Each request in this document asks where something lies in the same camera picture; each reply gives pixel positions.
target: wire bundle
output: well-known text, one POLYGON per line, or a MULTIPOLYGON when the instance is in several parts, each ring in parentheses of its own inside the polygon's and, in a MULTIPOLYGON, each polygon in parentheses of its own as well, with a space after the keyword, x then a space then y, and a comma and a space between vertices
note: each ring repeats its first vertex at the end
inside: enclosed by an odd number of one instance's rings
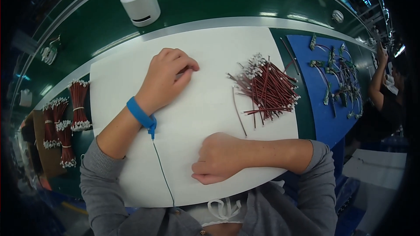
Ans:
POLYGON ((44 147, 50 149, 59 146, 57 133, 54 125, 54 113, 50 103, 47 103, 42 107, 42 113, 44 114, 45 120, 45 135, 44 135, 44 147))
POLYGON ((298 87, 291 81, 295 83, 298 81, 271 63, 270 56, 266 60, 258 53, 249 60, 247 67, 242 65, 241 67, 243 72, 239 76, 235 78, 228 73, 228 77, 239 85, 237 88, 243 93, 238 94, 252 99, 252 110, 243 113, 254 116, 254 128, 256 127, 255 113, 260 114, 264 125, 264 120, 273 120, 275 116, 279 117, 283 114, 283 111, 294 111, 294 106, 300 96, 294 92, 298 87))
POLYGON ((58 138, 61 141, 63 148, 61 153, 60 165, 63 168, 76 167, 76 157, 74 156, 73 149, 71 148, 71 121, 63 120, 55 125, 57 129, 58 138))
MULTIPOLYGON (((51 108, 52 108, 52 112, 54 115, 54 124, 55 124, 55 128, 57 128, 57 124, 60 123, 64 111, 66 110, 66 107, 68 105, 68 98, 66 97, 58 97, 53 99, 50 102, 51 108)), ((60 141, 60 137, 58 137, 58 142, 57 142, 57 146, 61 145, 61 141, 60 141)))
POLYGON ((73 80, 68 89, 70 90, 71 101, 73 103, 73 124, 72 131, 87 130, 92 126, 84 112, 84 99, 86 97, 89 82, 83 80, 73 80))

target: gray cardigan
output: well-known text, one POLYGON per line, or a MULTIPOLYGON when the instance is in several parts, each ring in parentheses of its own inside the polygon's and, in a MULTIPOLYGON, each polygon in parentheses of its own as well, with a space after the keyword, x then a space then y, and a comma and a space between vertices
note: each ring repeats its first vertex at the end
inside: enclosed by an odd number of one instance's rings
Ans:
MULTIPOLYGON (((238 235, 334 235, 333 153, 327 145, 311 142, 313 156, 299 180, 297 207, 275 186, 265 184, 249 190, 247 213, 238 235)), ((82 160, 80 188, 96 236, 210 235, 187 212, 173 207, 140 208, 128 215, 118 185, 123 164, 124 160, 102 153, 96 139, 82 160)))

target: white paper sheet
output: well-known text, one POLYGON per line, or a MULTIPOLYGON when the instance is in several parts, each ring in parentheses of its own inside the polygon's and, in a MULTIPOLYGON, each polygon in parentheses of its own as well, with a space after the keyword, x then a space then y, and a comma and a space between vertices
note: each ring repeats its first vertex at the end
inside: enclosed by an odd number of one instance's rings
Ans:
MULTIPOLYGON (((196 59, 200 71, 181 95, 157 111, 155 144, 176 206, 207 202, 228 197, 259 186, 285 172, 278 168, 248 168, 230 179, 202 185, 191 178, 191 165, 198 159, 202 141, 214 132, 226 132, 244 138, 232 95, 234 82, 226 78, 241 71, 260 52, 284 69, 277 46, 268 28, 229 27, 189 31, 147 42, 127 41, 128 51, 117 53, 92 64, 90 100, 95 136, 121 111, 139 90, 150 60, 164 47, 179 48, 196 59)), ((235 95, 238 110, 252 109, 250 98, 235 95)), ((294 113, 266 121, 240 115, 248 139, 274 140, 297 138, 294 113)), ((126 206, 171 207, 172 200, 163 179, 150 135, 142 129, 126 157, 120 176, 126 206)))

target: white container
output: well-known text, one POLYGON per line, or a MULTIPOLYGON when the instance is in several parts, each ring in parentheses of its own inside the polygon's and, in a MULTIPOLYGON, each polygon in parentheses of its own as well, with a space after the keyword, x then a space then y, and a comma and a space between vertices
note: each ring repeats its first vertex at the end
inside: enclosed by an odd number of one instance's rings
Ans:
POLYGON ((131 22, 136 27, 145 27, 160 16, 158 0, 120 0, 131 22))

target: black shirt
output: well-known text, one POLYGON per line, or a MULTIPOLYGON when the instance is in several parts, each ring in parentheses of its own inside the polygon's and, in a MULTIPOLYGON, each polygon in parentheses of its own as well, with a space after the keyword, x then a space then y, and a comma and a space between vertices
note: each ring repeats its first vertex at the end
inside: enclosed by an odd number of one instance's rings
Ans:
POLYGON ((367 102, 363 107, 363 115, 346 135, 346 142, 354 138, 360 142, 380 141, 395 133, 402 123, 402 106, 396 101, 396 95, 384 85, 382 110, 367 102))

